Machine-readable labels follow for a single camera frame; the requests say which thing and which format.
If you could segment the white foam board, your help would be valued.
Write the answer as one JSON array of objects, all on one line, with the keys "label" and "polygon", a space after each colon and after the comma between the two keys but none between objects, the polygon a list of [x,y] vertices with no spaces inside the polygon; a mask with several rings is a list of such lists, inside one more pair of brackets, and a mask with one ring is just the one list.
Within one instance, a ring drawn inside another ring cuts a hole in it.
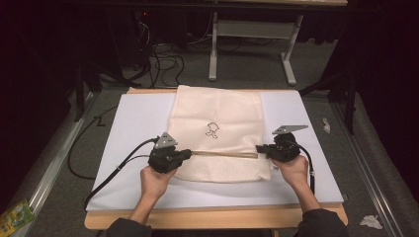
[{"label": "white foam board", "polygon": [[[266,122],[263,141],[271,143],[272,131],[281,125],[304,124],[306,128],[296,131],[294,136],[311,156],[315,196],[325,208],[341,205],[341,192],[299,93],[293,90],[263,91],[261,98]],[[87,205],[89,211],[131,210],[135,207],[140,196],[139,171],[147,165],[146,156],[153,145],[137,146],[167,130],[174,100],[174,93],[121,96],[95,184],[100,185],[108,178],[129,153],[134,153],[136,158],[91,198]],[[173,209],[297,204],[293,190],[281,173],[275,171],[269,181],[238,184],[198,183],[173,178],[156,206]]]}]

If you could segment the white metal desk frame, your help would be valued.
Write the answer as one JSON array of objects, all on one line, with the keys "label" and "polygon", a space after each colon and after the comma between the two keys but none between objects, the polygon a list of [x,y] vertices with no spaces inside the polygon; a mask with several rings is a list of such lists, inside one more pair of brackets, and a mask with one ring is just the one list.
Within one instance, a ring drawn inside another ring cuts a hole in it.
[{"label": "white metal desk frame", "polygon": [[[221,3],[250,3],[266,4],[274,7],[346,7],[347,0],[212,0],[216,6]],[[304,14],[298,13],[289,23],[251,20],[220,20],[218,12],[211,13],[211,52],[209,57],[209,80],[215,81],[217,77],[217,40],[219,37],[238,37],[269,40],[286,40],[288,47],[280,54],[280,60],[290,86],[296,85],[290,58],[298,36]]]}]

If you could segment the crumpled white paper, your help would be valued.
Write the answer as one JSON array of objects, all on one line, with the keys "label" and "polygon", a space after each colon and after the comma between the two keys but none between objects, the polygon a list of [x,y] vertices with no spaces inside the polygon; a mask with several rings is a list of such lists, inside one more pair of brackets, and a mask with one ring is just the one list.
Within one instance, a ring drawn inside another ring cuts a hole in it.
[{"label": "crumpled white paper", "polygon": [[382,225],[379,223],[376,215],[366,215],[361,220],[362,226],[368,226],[374,229],[382,229]]}]

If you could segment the person's left hand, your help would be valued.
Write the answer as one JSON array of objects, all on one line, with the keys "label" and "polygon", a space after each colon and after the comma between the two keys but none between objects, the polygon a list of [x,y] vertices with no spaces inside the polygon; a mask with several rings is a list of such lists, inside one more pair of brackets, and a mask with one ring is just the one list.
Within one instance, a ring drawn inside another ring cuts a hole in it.
[{"label": "person's left hand", "polygon": [[140,172],[141,197],[159,200],[166,192],[169,181],[177,170],[169,173],[158,173],[152,167],[147,166]]}]

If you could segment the green yellow packet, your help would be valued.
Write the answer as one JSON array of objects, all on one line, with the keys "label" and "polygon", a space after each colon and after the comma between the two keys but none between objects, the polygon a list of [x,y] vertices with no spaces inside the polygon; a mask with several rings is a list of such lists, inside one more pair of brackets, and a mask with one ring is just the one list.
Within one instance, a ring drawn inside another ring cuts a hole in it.
[{"label": "green yellow packet", "polygon": [[26,199],[19,201],[0,216],[0,237],[9,237],[34,219]]}]

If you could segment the black metal stand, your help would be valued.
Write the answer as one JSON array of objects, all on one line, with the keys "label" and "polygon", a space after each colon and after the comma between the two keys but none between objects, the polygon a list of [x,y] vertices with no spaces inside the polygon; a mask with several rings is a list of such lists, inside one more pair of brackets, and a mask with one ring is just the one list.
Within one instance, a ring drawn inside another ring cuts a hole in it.
[{"label": "black metal stand", "polygon": [[85,90],[87,86],[90,92],[102,91],[102,84],[99,79],[97,68],[90,61],[80,61],[76,67],[75,75],[75,96],[76,96],[76,116],[75,122],[81,120],[85,111]]},{"label": "black metal stand", "polygon": [[348,131],[353,134],[354,111],[356,97],[357,74],[349,71],[339,72],[332,76],[299,90],[301,96],[308,95],[317,90],[328,89],[327,99],[329,102],[345,102],[344,124]]}]

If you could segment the cream mesh laundry bag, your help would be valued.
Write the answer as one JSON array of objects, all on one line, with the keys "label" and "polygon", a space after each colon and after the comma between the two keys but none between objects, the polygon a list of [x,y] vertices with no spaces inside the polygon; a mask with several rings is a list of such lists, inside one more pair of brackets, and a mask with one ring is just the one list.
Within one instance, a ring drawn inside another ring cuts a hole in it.
[{"label": "cream mesh laundry bag", "polygon": [[259,93],[180,86],[168,133],[192,156],[176,177],[211,183],[269,180],[270,162],[256,150],[264,128]]}]

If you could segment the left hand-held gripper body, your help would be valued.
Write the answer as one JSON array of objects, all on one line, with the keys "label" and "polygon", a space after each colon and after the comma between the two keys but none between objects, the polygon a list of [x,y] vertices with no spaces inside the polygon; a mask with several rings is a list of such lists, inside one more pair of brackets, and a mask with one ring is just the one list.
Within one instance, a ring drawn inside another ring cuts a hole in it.
[{"label": "left hand-held gripper body", "polygon": [[167,132],[157,139],[148,159],[148,164],[154,171],[167,174],[182,165],[185,154],[176,150],[177,144],[176,139]]}]

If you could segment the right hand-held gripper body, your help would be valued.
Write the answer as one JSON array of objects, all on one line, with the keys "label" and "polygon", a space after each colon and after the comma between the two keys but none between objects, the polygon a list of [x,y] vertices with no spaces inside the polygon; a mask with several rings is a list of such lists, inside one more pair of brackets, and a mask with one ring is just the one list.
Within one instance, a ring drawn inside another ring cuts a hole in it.
[{"label": "right hand-held gripper body", "polygon": [[273,131],[274,143],[269,146],[267,156],[276,161],[289,162],[295,159],[303,149],[293,135],[294,131],[307,128],[307,125],[281,125]]}]

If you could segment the silver metal floor rail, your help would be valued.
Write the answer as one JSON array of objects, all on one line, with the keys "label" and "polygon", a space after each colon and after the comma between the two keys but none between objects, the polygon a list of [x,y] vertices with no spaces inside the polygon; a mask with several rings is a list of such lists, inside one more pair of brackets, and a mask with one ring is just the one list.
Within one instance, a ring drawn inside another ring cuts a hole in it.
[{"label": "silver metal floor rail", "polygon": [[42,151],[38,161],[16,193],[18,199],[28,199],[28,203],[34,214],[34,219],[12,234],[11,237],[29,236],[30,230],[33,228],[65,163],[70,147],[75,141],[86,115],[89,113],[98,96],[98,93],[89,92],[86,96],[82,97],[82,101],[85,103],[85,110],[81,113],[79,119],[76,119],[77,108],[74,106],[75,94],[70,96],[70,101],[74,107],[53,135],[49,144]]},{"label": "silver metal floor rail", "polygon": [[381,224],[385,232],[388,234],[388,237],[403,237],[403,234],[400,232],[398,223],[394,219],[394,215],[390,209],[387,198],[379,187],[377,179],[375,178],[369,164],[367,163],[359,143],[357,142],[355,136],[348,130],[345,124],[344,115],[340,109],[340,106],[336,103],[331,103],[330,108],[337,118],[338,123],[343,129],[345,136],[351,146],[355,156],[356,164],[361,171],[361,177],[377,210],[378,217],[381,220]]}]

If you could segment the person's right hand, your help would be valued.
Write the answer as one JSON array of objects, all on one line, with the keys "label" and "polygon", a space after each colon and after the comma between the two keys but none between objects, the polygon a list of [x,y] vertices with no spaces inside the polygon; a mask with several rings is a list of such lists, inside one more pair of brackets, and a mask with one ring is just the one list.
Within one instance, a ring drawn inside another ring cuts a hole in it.
[{"label": "person's right hand", "polygon": [[280,169],[285,181],[293,189],[308,188],[308,162],[305,157],[298,155],[289,162],[280,162],[274,159],[271,162]]}]

